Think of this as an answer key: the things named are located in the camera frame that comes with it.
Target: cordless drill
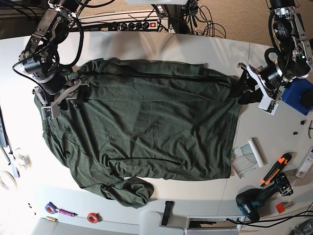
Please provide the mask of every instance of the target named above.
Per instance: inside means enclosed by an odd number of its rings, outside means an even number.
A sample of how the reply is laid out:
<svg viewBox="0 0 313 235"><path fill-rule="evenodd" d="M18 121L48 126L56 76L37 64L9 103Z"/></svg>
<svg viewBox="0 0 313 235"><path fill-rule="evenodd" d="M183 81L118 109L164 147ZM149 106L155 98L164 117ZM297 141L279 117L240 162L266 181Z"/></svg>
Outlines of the cordless drill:
<svg viewBox="0 0 313 235"><path fill-rule="evenodd" d="M260 220L258 209L277 192L282 196L293 194L292 187L284 173L279 174L274 183L266 189L253 188L238 194L236 203L242 213L255 223Z"/></svg>

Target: dark green shirt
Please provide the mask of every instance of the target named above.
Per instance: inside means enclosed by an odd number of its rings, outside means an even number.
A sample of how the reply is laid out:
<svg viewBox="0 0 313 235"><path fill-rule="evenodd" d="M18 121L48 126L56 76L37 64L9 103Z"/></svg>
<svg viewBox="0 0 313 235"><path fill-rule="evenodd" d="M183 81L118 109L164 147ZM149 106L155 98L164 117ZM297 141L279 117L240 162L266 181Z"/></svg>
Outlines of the dark green shirt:
<svg viewBox="0 0 313 235"><path fill-rule="evenodd" d="M154 188L136 177L229 178L240 111L231 78L199 65L117 59L90 61L77 77L89 81L86 102L68 102L43 127L80 188L138 208Z"/></svg>

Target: table surface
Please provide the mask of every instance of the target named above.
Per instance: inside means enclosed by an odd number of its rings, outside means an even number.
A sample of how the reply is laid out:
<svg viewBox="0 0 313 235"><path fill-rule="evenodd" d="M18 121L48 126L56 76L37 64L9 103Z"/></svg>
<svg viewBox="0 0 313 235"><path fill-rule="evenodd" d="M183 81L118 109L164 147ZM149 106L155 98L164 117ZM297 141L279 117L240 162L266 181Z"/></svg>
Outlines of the table surface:
<svg viewBox="0 0 313 235"><path fill-rule="evenodd" d="M305 157L313 141L308 137L308 125L313 115L307 117L284 102L279 102L274 116L258 108L258 104L242 107L238 120L234 147L247 144L248 139L256 137L262 155L268 163L262 168L250 172L240 179L232 172L229 179L202 182L186 182L163 179L145 180L152 183L155 192L148 205L140 208L126 208L116 201L106 200L98 195L80 189L73 180L69 169L62 166L52 155L42 138L40 113L33 102L31 93L34 84L16 75L12 65L29 37L0 40L0 104L6 131L13 148L21 147L32 160L33 167L25 172L18 182L18 194L23 195L35 206L37 214L46 217L45 205L53 202L58 208L75 212L86 218L90 212L99 212L104 221L125 224L139 224L142 211L164 212L165 201L175 201L173 216L169 226L184 227L186 216L225 216L241 215L236 207L235 197L238 192L258 187L263 176L272 165L286 152L294 152L293 159L286 167L288 174L293 174ZM59 45L61 63L70 63L77 52L78 33L70 33ZM210 69L226 75L240 76L239 62L254 67L266 65L264 51L267 46L246 42L232 41L201 36L147 32L85 32L83 52L77 66L97 58L116 57L121 60L147 59L176 61L190 64L206 64ZM300 121L308 120L306 125ZM0 157L1 169L11 172L4 157ZM304 179L298 179L294 194L289 197L276 197L266 206L263 214L276 218L275 205L279 202L292 202L281 216L306 210L313 198L313 172ZM56 215L59 221L93 227L87 220L65 218ZM269 234L286 234L303 219L295 218L287 224L268 229ZM263 234L258 228L242 228L247 234Z"/></svg>

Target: red object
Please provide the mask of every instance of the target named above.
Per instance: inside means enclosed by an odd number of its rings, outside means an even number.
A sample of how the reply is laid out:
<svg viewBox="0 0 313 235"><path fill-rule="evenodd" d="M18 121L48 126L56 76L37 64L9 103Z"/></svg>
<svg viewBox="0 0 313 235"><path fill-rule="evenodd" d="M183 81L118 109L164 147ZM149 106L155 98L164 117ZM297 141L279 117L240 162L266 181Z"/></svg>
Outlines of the red object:
<svg viewBox="0 0 313 235"><path fill-rule="evenodd" d="M87 216L87 220L92 223L92 224L95 224L98 222L98 214L96 213L89 213L88 216Z"/></svg>
<svg viewBox="0 0 313 235"><path fill-rule="evenodd" d="M279 204L276 206L276 209L277 209L278 213L280 213L280 214L285 211L285 207L284 207L284 205L283 205L282 202L279 203Z"/></svg>

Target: red tape roll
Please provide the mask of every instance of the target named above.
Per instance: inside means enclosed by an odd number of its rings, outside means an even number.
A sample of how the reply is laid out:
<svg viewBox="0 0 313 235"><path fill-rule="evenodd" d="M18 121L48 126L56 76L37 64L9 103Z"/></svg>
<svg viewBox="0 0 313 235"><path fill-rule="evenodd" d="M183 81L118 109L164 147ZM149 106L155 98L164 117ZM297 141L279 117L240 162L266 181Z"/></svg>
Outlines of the red tape roll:
<svg viewBox="0 0 313 235"><path fill-rule="evenodd" d="M96 213L89 213L88 216L87 216L87 220L92 223L92 224L95 224L98 222L98 214Z"/></svg>

